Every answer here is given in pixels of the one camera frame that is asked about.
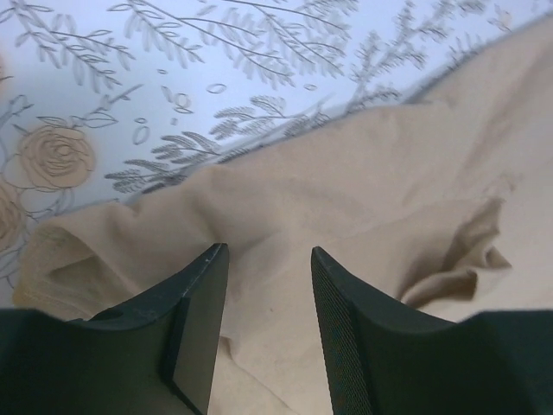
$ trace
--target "brown fabric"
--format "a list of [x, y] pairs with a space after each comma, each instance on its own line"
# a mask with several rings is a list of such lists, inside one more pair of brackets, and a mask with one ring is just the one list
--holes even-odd
[[131, 207], [41, 224], [14, 302], [87, 318], [227, 242], [222, 335], [232, 359], [216, 367], [212, 413], [329, 414], [310, 249], [325, 247], [413, 305], [489, 290], [507, 267], [492, 246], [499, 197], [553, 158], [552, 39], [549, 19], [419, 104], [363, 112], [204, 168]]

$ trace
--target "rose print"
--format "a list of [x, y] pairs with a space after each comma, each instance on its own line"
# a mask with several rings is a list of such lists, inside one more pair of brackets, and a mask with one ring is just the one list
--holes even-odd
[[16, 241], [22, 231], [24, 216], [16, 190], [0, 181], [0, 252]]
[[4, 176], [18, 188], [54, 192], [84, 183], [94, 165], [94, 152], [81, 131], [45, 125], [22, 138]]

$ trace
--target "floral patterned tablecloth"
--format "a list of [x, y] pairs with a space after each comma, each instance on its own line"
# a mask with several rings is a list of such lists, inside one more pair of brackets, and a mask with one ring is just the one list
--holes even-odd
[[404, 102], [552, 11], [553, 0], [0, 0], [0, 306], [41, 220]]

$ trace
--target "towel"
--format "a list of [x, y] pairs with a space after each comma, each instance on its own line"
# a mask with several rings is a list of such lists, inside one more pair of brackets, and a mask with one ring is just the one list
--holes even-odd
[[131, 206], [40, 224], [14, 302], [88, 318], [226, 242], [225, 345], [210, 412], [330, 414], [311, 248], [413, 306], [489, 292], [509, 267], [493, 247], [502, 200], [553, 159], [551, 104], [546, 19], [415, 104], [206, 167]]

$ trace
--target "cloth fold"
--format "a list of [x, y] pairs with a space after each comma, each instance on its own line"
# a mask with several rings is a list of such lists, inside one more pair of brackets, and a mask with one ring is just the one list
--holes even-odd
[[[553, 159], [552, 40], [547, 19], [419, 104], [358, 113], [132, 206], [44, 222], [22, 257], [14, 303], [88, 318], [226, 242], [222, 335], [232, 361], [216, 367], [213, 408], [260, 413], [232, 406], [263, 389], [273, 398], [264, 395], [272, 406], [263, 413], [330, 414], [311, 248], [410, 305], [489, 290], [508, 267], [493, 249], [499, 199]], [[233, 371], [248, 373], [239, 389]]]

